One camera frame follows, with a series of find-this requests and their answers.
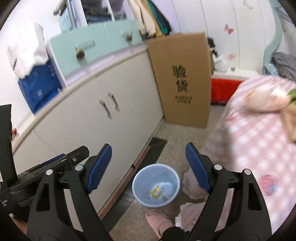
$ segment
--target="trash bin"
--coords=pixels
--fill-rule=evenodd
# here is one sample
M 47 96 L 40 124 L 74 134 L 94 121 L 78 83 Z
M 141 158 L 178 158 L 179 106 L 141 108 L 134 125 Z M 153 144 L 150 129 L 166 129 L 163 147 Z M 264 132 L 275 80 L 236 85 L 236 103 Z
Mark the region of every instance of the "trash bin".
M 152 164 L 137 173 L 132 189 L 141 204 L 162 207 L 176 198 L 180 185 L 180 178 L 173 168 L 164 164 Z

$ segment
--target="red box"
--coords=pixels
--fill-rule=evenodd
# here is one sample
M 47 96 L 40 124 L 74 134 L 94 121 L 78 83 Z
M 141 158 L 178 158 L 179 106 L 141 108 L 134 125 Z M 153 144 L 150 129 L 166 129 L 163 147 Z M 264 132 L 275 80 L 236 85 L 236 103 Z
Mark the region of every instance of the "red box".
M 211 102 L 226 104 L 241 83 L 241 80 L 212 79 Z

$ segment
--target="gray cloth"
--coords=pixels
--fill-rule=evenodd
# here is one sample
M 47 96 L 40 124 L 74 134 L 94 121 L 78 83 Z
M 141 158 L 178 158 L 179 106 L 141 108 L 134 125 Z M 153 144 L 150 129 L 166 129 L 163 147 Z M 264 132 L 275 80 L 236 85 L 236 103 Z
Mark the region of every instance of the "gray cloth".
M 278 52 L 272 55 L 271 63 L 275 65 L 281 77 L 296 82 L 296 57 Z

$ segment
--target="white bag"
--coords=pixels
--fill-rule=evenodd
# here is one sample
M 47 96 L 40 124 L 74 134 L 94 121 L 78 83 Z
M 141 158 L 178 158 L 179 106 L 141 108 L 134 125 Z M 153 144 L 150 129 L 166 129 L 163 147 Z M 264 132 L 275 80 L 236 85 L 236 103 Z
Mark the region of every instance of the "white bag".
M 48 61 L 43 28 L 38 23 L 27 25 L 21 30 L 19 39 L 8 46 L 7 56 L 18 78 L 24 79 L 37 65 L 45 65 Z
M 222 72 L 222 73 L 226 73 L 227 72 L 227 61 L 225 59 L 223 59 L 223 57 L 221 55 L 219 55 L 218 57 L 216 57 L 215 54 L 213 54 L 213 59 L 214 59 L 214 64 L 215 64 L 215 70 Z

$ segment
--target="drawer knob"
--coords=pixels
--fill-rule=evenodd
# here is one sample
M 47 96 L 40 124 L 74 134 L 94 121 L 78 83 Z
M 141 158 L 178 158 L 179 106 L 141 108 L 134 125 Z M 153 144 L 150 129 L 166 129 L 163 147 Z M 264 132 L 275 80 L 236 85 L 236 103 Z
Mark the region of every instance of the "drawer knob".
M 126 38 L 128 43 L 132 42 L 133 40 L 133 31 L 125 31 L 121 32 L 121 36 Z
M 129 34 L 128 34 L 128 35 L 126 36 L 126 41 L 127 41 L 127 42 L 131 42 L 132 40 L 133 40 L 133 35 L 129 35 Z
M 84 57 L 85 57 L 85 52 L 83 50 L 76 48 L 76 58 L 78 60 L 83 60 Z

